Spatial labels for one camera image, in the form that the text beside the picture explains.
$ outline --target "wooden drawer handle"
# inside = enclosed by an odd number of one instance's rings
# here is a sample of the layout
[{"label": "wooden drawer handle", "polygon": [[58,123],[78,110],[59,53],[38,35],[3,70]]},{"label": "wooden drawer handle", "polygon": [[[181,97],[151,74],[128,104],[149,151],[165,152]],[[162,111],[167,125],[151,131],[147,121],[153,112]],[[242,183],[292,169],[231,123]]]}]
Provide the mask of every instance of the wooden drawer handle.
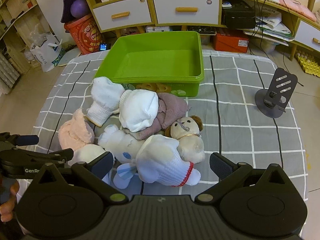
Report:
[{"label": "wooden drawer handle", "polygon": [[118,19],[118,18],[122,18],[122,17],[127,17],[127,16],[129,16],[129,14],[130,14],[130,12],[117,13],[117,14],[111,15],[111,18]]},{"label": "wooden drawer handle", "polygon": [[197,12],[197,7],[176,7],[176,12]]},{"label": "wooden drawer handle", "polygon": [[317,44],[320,44],[320,41],[317,40],[316,38],[313,38],[313,42],[314,42],[314,43],[317,43]]}]

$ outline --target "plush dog ear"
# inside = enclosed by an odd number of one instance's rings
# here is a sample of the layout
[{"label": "plush dog ear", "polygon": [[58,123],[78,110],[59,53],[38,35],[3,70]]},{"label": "plush dog ear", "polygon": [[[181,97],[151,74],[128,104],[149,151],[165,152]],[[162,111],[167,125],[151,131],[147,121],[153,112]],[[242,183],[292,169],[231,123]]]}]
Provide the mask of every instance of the plush dog ear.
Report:
[{"label": "plush dog ear", "polygon": [[165,129],[164,136],[171,138],[171,125]]},{"label": "plush dog ear", "polygon": [[200,117],[196,116],[196,115],[192,115],[190,116],[193,120],[195,120],[195,122],[197,123],[197,125],[199,126],[199,130],[202,131],[203,130],[203,124],[202,124],[202,120],[200,119]]}]

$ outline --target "orange box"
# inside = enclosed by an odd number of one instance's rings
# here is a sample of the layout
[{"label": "orange box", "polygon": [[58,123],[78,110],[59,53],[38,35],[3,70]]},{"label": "orange box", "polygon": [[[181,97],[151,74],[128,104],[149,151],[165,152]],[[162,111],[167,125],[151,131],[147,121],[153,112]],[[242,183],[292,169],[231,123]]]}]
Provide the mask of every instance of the orange box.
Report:
[{"label": "orange box", "polygon": [[216,28],[217,35],[214,36],[212,45],[215,50],[242,52],[248,50],[249,38],[242,31],[227,28]]}]

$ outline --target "purple cloth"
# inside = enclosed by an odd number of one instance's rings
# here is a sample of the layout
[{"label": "purple cloth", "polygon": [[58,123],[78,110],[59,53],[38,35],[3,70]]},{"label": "purple cloth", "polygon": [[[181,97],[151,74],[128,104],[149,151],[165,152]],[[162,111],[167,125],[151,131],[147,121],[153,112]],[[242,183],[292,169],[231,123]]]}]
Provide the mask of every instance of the purple cloth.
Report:
[{"label": "purple cloth", "polygon": [[130,132],[128,129],[124,129],[124,131],[130,133],[137,140],[143,140],[186,116],[188,104],[182,98],[169,93],[158,93],[158,99],[158,114],[150,127],[139,132]]}]

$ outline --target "green container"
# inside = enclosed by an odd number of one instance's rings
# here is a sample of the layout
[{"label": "green container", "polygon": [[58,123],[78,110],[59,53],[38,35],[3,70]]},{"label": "green container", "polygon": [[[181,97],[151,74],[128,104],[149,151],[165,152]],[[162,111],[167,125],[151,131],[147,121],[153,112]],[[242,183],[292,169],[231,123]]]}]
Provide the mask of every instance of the green container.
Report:
[{"label": "green container", "polygon": [[125,89],[194,97],[204,78],[200,35],[161,32],[121,37],[95,75],[101,76]]}]

